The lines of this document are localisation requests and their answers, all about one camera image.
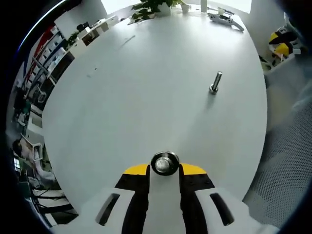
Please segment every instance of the round table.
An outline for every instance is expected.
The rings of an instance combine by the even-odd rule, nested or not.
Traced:
[[[43,112],[53,171],[78,212],[125,169],[167,150],[243,199],[266,124],[265,81],[248,31],[200,13],[119,23],[72,62]]]

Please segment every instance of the gray mesh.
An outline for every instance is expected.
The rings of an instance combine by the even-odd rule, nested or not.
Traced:
[[[289,112],[267,132],[261,161],[244,202],[250,215],[281,228],[304,196],[312,177],[312,60],[297,58],[266,76],[268,89],[282,90],[280,103],[293,96]],[[268,96],[268,106],[272,99]],[[268,111],[268,122],[275,109]]]

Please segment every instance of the table surface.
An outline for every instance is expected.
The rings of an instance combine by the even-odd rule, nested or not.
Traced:
[[[126,168],[166,150],[243,199],[267,124],[263,71],[248,31],[200,13],[126,24],[71,63],[43,111],[46,149],[68,200],[79,212]]]

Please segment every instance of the plant pot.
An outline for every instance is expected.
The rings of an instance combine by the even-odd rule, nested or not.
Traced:
[[[187,5],[187,4],[182,4],[182,5],[181,5],[181,8],[182,8],[182,13],[183,13],[183,14],[189,13],[189,9],[190,9],[190,6],[189,6],[189,5]]]
[[[156,13],[158,17],[169,16],[171,14],[170,7],[165,2],[162,5],[158,5],[158,9],[160,10],[160,12]]]

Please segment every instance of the white table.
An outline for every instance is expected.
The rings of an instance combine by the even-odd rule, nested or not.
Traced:
[[[267,124],[263,72],[248,31],[200,13],[126,24],[71,63],[43,111],[47,152],[68,200],[79,212],[126,168],[165,150],[243,199]],[[224,75],[212,96],[218,71]]]

